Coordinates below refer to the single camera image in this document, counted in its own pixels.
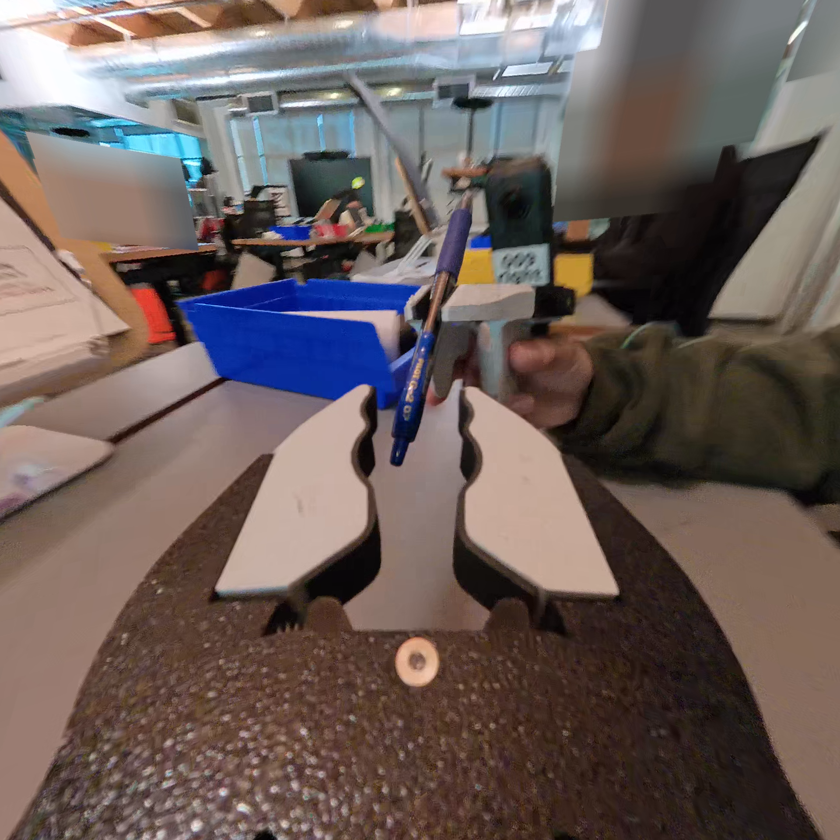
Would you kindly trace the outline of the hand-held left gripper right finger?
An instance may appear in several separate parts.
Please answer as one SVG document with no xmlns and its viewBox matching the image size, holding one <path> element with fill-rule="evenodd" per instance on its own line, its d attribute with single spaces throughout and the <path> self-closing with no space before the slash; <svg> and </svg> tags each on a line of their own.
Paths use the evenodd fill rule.
<svg viewBox="0 0 840 840">
<path fill-rule="evenodd" d="M 620 590 L 553 441 L 480 389 L 459 398 L 454 571 L 480 604 L 605 600 Z"/>
</svg>

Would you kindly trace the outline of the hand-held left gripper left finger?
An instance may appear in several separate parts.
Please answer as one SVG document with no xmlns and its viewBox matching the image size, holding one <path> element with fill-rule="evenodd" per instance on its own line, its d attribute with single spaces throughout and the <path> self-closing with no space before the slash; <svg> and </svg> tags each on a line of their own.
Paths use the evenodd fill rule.
<svg viewBox="0 0 840 840">
<path fill-rule="evenodd" d="M 214 587 L 222 599 L 304 595 L 378 535 L 375 388 L 357 385 L 273 451 Z"/>
</svg>

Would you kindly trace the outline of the blue ballpoint pen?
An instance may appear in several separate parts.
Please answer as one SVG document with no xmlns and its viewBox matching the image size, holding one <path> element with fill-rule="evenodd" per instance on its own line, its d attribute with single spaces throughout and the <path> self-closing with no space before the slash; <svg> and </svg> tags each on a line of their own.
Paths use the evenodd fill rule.
<svg viewBox="0 0 840 840">
<path fill-rule="evenodd" d="M 438 335 L 443 324 L 443 306 L 457 285 L 469 245 L 474 195 L 474 190 L 468 189 L 462 196 L 460 205 L 452 213 L 437 256 L 433 282 L 418 299 L 421 304 L 420 330 L 406 382 L 395 410 L 390 457 L 392 466 L 403 465 L 422 421 Z"/>
</svg>

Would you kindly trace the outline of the blue plastic bin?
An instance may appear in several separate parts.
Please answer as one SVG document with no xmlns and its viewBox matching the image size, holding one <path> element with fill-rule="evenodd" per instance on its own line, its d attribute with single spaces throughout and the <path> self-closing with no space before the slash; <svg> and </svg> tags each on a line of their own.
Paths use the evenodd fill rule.
<svg viewBox="0 0 840 840">
<path fill-rule="evenodd" d="M 330 322 L 309 322 L 286 312 L 395 309 L 419 286 L 355 280 L 294 279 L 227 290 L 183 301 L 180 308 L 203 343 L 217 374 L 234 382 L 337 399 L 357 385 L 374 387 L 380 408 L 402 393 L 413 344 L 389 362 L 364 333 L 330 333 Z"/>
</svg>

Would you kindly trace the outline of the person's right forearm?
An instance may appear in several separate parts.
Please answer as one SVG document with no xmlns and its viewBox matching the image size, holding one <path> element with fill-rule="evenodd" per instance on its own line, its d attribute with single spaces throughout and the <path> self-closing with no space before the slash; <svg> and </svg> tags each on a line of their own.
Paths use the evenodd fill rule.
<svg viewBox="0 0 840 840">
<path fill-rule="evenodd" d="M 750 343 L 663 325 L 584 344 L 593 377 L 566 452 L 618 474 L 839 498 L 839 328 Z"/>
</svg>

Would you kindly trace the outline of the orange red object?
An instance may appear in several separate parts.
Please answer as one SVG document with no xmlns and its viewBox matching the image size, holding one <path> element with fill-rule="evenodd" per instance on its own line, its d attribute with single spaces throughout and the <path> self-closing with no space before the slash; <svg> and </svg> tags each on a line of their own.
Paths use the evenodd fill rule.
<svg viewBox="0 0 840 840">
<path fill-rule="evenodd" d="M 148 329 L 148 344 L 154 347 L 165 343 L 178 346 L 172 320 L 159 293 L 147 284 L 131 285 L 129 290 L 142 310 Z"/>
</svg>

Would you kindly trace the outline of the person's right hand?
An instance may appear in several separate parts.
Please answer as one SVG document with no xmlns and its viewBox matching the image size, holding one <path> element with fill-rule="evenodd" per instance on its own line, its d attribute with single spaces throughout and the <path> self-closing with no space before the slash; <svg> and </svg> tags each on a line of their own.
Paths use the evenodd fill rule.
<svg viewBox="0 0 840 840">
<path fill-rule="evenodd" d="M 548 431 L 578 416 L 592 383 L 592 357 L 582 342 L 549 336 L 515 342 L 508 352 L 516 392 L 507 408 Z"/>
</svg>

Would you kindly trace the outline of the white paper roll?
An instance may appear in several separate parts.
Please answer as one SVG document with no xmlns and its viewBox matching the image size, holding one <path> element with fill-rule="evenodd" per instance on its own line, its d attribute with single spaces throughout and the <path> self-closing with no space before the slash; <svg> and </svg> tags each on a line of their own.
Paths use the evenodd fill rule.
<svg viewBox="0 0 840 840">
<path fill-rule="evenodd" d="M 386 359 L 394 362 L 401 355 L 401 335 L 404 318 L 395 309 L 351 309 L 351 310 L 302 310 L 289 311 L 288 316 L 303 318 L 309 322 L 330 322 L 330 333 L 362 334 L 369 339 L 375 333 Z"/>
</svg>

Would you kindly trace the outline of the yellow plastic bin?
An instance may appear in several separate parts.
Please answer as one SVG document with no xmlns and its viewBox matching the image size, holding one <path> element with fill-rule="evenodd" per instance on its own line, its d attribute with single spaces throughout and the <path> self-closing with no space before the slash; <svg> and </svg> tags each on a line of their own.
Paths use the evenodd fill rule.
<svg viewBox="0 0 840 840">
<path fill-rule="evenodd" d="M 458 274 L 459 285 L 496 283 L 489 248 L 466 251 Z M 590 254 L 559 253 L 553 258 L 553 284 L 571 289 L 577 298 L 590 294 L 594 282 L 593 257 Z"/>
</svg>

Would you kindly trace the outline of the wooden top work desk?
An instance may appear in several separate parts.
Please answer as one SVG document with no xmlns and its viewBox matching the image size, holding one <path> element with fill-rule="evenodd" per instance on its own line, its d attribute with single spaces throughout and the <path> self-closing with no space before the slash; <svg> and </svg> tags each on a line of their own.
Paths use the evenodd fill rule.
<svg viewBox="0 0 840 840">
<path fill-rule="evenodd" d="M 347 237 L 316 237 L 310 239 L 283 238 L 234 238 L 231 246 L 238 249 L 367 249 L 378 245 L 388 245 L 394 239 L 393 231 L 353 234 Z"/>
</svg>

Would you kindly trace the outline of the large black screen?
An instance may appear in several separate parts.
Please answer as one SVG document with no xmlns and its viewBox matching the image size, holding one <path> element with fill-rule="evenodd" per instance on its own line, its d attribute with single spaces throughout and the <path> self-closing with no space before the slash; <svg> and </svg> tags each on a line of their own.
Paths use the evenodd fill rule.
<svg viewBox="0 0 840 840">
<path fill-rule="evenodd" d="M 355 191 L 369 215 L 374 215 L 371 158 L 289 159 L 292 191 L 300 216 L 314 217 L 321 206 L 339 193 Z"/>
</svg>

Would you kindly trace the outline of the white document holder base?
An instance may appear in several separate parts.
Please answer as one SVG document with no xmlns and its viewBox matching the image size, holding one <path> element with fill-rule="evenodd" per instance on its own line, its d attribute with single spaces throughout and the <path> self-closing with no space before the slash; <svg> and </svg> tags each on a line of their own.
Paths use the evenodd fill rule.
<svg viewBox="0 0 840 840">
<path fill-rule="evenodd" d="M 1 430 L 1 519 L 95 469 L 113 444 L 31 426 Z"/>
</svg>

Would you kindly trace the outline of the instruction sheet on clipboard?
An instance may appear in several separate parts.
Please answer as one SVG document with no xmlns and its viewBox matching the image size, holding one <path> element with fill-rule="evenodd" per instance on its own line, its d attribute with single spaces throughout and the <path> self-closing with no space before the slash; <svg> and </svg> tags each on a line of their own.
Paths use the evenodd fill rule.
<svg viewBox="0 0 840 840">
<path fill-rule="evenodd" d="M 148 346 L 140 306 L 112 270 L 98 244 L 60 235 L 35 170 L 14 144 L 1 139 L 1 193 L 27 224 L 129 330 L 92 342 L 89 349 L 63 350 L 13 369 L 2 369 L 2 407 L 30 397 L 54 396 L 94 382 L 137 361 Z"/>
</svg>

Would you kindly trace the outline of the printed instruction sheet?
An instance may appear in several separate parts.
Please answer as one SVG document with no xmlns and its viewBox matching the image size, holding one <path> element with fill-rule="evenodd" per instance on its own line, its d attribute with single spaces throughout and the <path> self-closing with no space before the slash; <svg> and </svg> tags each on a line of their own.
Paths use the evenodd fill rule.
<svg viewBox="0 0 840 840">
<path fill-rule="evenodd" d="M 129 328 L 2 197 L 2 369 L 87 350 Z"/>
</svg>

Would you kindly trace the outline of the silver ventilation duct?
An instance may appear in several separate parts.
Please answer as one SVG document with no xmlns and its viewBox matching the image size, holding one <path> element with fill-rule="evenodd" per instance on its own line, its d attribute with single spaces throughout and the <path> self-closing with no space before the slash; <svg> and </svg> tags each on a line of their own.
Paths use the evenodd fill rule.
<svg viewBox="0 0 840 840">
<path fill-rule="evenodd" d="M 132 103 L 294 91 L 342 82 L 542 68 L 600 44 L 606 2 L 435 3 L 69 48 L 69 66 Z"/>
</svg>

